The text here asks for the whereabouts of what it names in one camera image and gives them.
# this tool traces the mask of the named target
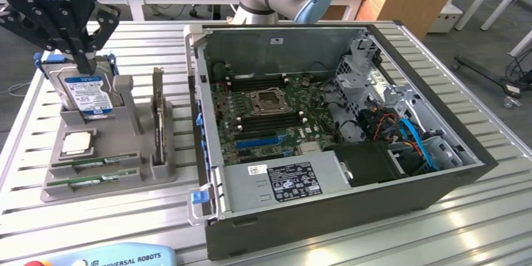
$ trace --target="white box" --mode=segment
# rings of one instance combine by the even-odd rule
[[[460,16],[463,15],[463,11],[452,4],[447,4],[443,7],[440,12],[440,16],[432,24],[430,29],[430,33],[447,33],[451,31],[451,28],[455,26],[455,23],[459,21]]]

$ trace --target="floor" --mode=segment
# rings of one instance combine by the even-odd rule
[[[452,30],[448,34],[430,34],[424,43],[436,54],[447,66],[454,65],[454,56],[458,53],[466,54],[471,59],[487,67],[492,72],[504,76],[507,64],[511,62],[507,53],[516,46],[520,39],[532,29],[532,12],[523,9],[518,4],[512,5],[496,21],[492,28],[484,32],[480,30],[483,21],[488,18],[491,11],[495,10],[502,0],[487,0],[476,15],[471,19],[467,27],[460,31]],[[474,0],[455,0],[459,8],[467,9]],[[126,6],[123,10],[123,20],[132,19],[130,10]],[[198,7],[199,18],[210,19],[211,13],[207,6]],[[147,20],[191,20],[191,6],[152,6],[144,7]],[[232,16],[234,12],[228,6],[222,8],[222,18]],[[10,96],[6,90],[18,83],[28,82],[35,73],[32,56],[39,49],[0,29],[0,70],[4,79],[0,81],[0,102],[3,103],[3,113],[0,114],[0,149],[8,137],[12,122],[23,102],[22,97]],[[524,62],[526,69],[531,68],[531,59]],[[522,107],[511,110],[503,107],[503,91],[476,75],[471,70],[460,69],[456,75],[471,88],[479,99],[484,101],[495,114],[515,131],[523,141],[532,146],[532,130],[528,130],[531,121],[528,116],[532,113],[532,93],[524,95]]]

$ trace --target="gray parts holder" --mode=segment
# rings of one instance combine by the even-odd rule
[[[154,86],[156,76],[162,80],[163,71],[154,74]],[[171,103],[163,97],[159,103],[164,103],[164,108],[154,109],[154,98],[151,103],[136,105],[132,88],[131,75],[115,76],[114,89],[124,101],[124,106],[114,107],[115,117],[87,120],[79,110],[62,111],[42,201],[95,196],[176,180]],[[164,115],[160,126],[158,111]],[[164,147],[159,162],[158,145]]]

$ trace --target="slotted metal table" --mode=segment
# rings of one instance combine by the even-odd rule
[[[38,72],[0,156],[0,264],[22,265],[127,241],[168,245],[179,264],[195,266],[532,264],[531,150],[410,31],[392,22],[375,24],[499,160],[500,166],[479,181],[424,211],[228,260],[207,260],[204,228],[187,221],[186,193],[198,186],[198,172],[184,23],[124,22],[107,50],[119,58],[120,73],[134,75],[138,102],[150,101],[154,67],[166,71],[178,181],[90,200],[39,200],[60,101]],[[402,78],[386,57],[383,66]]]

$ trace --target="power supply label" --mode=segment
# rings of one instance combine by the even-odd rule
[[[102,115],[112,111],[110,95],[102,90],[100,76],[70,77],[67,87],[80,111],[88,115]]]
[[[268,168],[268,177],[278,202],[323,193],[311,162]]]

